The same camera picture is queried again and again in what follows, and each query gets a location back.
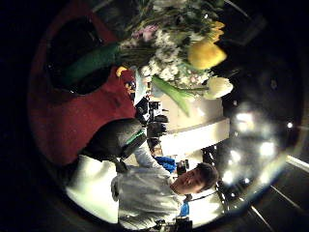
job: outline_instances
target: flower bouquet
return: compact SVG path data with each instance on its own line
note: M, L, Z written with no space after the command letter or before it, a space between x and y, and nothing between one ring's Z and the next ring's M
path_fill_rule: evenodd
M66 72L68 84L110 64L137 67L143 77L169 95L188 115L184 99L212 100L230 93L233 85L211 68L226 59L215 43L224 27L218 21L221 0L136 0L137 14L124 39L77 60Z

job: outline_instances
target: yellow tulip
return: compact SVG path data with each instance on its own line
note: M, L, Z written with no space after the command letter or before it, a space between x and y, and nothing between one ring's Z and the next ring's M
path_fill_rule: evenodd
M210 69L226 59L226 53L209 40L194 43L188 50L188 61L197 70Z
M219 37L223 34L224 32L218 28L211 29L211 40L215 43L219 41Z
M225 24L223 22L219 22L219 21L215 21L213 25L214 25L214 28L216 28L216 29L221 29L221 28L225 27Z

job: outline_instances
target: red cloth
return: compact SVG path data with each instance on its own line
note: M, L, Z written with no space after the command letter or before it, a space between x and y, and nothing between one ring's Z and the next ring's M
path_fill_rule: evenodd
M41 152L59 165L72 162L99 127L112 120L132 118L135 114L115 67L108 81L86 96L75 96L50 86L43 72L47 43L68 20L83 15L94 22L106 43L116 41L85 3L72 0L54 18L42 37L30 72L27 102L30 127Z

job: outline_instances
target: man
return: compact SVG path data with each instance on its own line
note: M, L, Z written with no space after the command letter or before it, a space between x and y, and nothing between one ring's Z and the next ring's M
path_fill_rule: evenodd
M174 181L153 159L147 143L134 154L140 166L128 166L128 172L119 173L114 180L119 193L119 223L128 229L150 228L162 219L171 221L180 214L186 194L209 189L218 179L213 166L199 163Z
M213 166L199 163L174 181L170 172L152 157L146 136L140 132L137 134L144 139L133 142L138 147L134 155L139 166L119 162L117 158L127 139L140 130L140 123L134 119L113 121L100 128L81 152L94 160L115 162L118 173L111 183L111 190L114 200L119 201L119 223L128 229L150 228L163 219L171 221L180 214L186 194L209 189L218 179ZM78 160L67 170L73 173L76 165Z

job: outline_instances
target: dark background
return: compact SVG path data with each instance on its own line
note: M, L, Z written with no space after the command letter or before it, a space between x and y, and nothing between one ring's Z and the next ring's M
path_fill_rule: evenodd
M1 2L1 232L78 232L108 229L106 224L89 218L79 213L78 209L64 203L64 196L53 186L40 166L36 147L28 128L26 93L31 61L44 30L66 2L68 1L5 0ZM276 30L291 38L291 47L287 48L287 53L290 52L295 58L295 69L299 73L299 78L302 78L304 83L308 83L308 68L306 68L308 64L306 50L308 16L303 2L261 1L261 11L265 13L266 18L271 19L273 25L276 25ZM302 160L308 161L308 150L308 143L303 144ZM287 173L294 174L292 179ZM288 180L290 177L291 179L289 183L283 184L287 189L290 188L290 191L293 191L294 185L299 189L308 185L308 175L299 174L292 167L288 167L284 174L286 176L283 178ZM302 204L303 198L304 195L299 195L296 198L297 202ZM259 204L266 206L261 212L275 231L308 231L308 227L303 222L308 217L303 217L290 205L285 206L286 203L279 199L271 189L265 192ZM235 231L269 231L259 219L245 212L223 218L200 230L204 231L208 228L212 231L215 227L229 226L229 224L233 224L228 227L230 229L219 231L232 231L232 229Z

